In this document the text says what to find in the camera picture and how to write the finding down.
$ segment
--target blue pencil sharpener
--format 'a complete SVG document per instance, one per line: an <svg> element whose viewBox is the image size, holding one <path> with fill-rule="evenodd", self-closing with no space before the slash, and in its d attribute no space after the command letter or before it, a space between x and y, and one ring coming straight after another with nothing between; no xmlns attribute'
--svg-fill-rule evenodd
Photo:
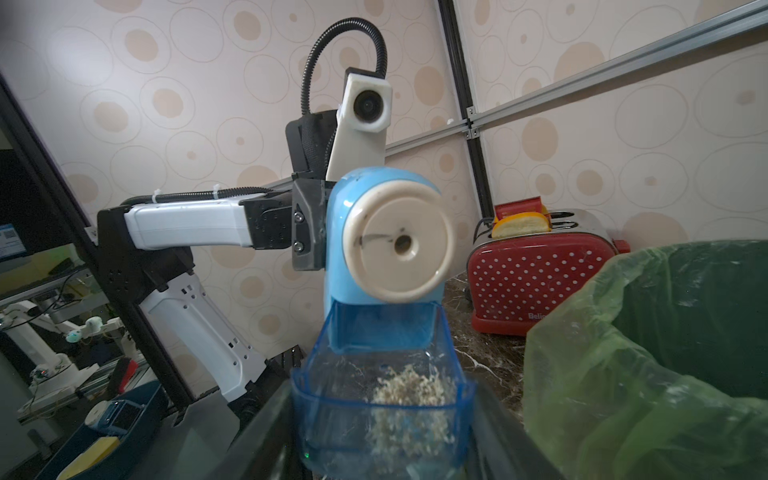
<svg viewBox="0 0 768 480"><path fill-rule="evenodd" d="M331 193L326 231L326 322L292 374L303 461L342 480L449 478L475 384L440 304L455 235L439 191L405 170L354 170Z"/></svg>

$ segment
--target yellow sponge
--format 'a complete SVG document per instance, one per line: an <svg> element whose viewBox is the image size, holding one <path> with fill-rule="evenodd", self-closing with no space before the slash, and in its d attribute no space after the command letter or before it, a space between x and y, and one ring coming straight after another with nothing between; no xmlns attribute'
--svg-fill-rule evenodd
<svg viewBox="0 0 768 480"><path fill-rule="evenodd" d="M112 453L118 445L120 445L120 439L118 437L101 437L99 440L93 442L88 450L82 452L75 460L67 465L67 467L58 474L56 480L67 480L75 475L85 472L93 465L99 463L104 457Z"/></svg>

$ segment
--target toaster slot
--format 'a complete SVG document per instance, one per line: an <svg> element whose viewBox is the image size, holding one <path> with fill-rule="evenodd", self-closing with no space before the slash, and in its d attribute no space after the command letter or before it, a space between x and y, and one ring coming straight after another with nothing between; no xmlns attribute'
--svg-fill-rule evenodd
<svg viewBox="0 0 768 480"><path fill-rule="evenodd" d="M559 222L552 222L552 230L562 229L562 228L575 228L578 227L578 223L572 222L570 220L563 220Z"/></svg>
<svg viewBox="0 0 768 480"><path fill-rule="evenodd" d="M573 212L569 212L567 210L560 210L558 212L550 212L549 216L552 217L552 220L557 220L559 218L568 218L573 217L575 214Z"/></svg>

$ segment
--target camera lens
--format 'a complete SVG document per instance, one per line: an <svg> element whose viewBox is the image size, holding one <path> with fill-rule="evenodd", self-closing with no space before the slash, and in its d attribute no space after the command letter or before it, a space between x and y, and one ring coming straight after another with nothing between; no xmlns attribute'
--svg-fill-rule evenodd
<svg viewBox="0 0 768 480"><path fill-rule="evenodd" d="M355 115L365 122L374 122L381 117L384 111L382 96L373 90L360 92L355 99Z"/></svg>

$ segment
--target white camera housing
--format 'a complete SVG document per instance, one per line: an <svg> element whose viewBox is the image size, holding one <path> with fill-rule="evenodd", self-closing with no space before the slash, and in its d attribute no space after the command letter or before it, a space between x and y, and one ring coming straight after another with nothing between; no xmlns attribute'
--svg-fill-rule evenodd
<svg viewBox="0 0 768 480"><path fill-rule="evenodd" d="M355 100L366 90L382 98L382 113L372 122L355 114ZM346 79L344 99L336 112L336 138L328 163L326 180L339 181L350 171L361 167L384 165L386 129L392 120L392 85L387 80L350 73Z"/></svg>

